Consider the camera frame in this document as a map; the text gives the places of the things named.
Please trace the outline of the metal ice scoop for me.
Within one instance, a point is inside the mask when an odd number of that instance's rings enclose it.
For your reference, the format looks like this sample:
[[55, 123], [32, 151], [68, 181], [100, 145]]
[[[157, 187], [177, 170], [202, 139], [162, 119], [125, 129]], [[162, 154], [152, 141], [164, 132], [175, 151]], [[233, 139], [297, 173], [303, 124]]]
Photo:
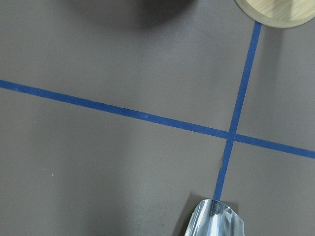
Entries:
[[244, 221], [223, 202], [205, 199], [191, 215], [185, 236], [244, 236]]

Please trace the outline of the wooden round stand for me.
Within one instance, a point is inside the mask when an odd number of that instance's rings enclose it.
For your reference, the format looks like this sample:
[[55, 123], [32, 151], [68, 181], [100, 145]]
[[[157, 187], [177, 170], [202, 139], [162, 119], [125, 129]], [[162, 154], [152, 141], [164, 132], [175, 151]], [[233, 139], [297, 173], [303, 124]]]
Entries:
[[274, 28], [300, 26], [315, 17], [313, 0], [237, 0], [236, 3], [253, 20]]

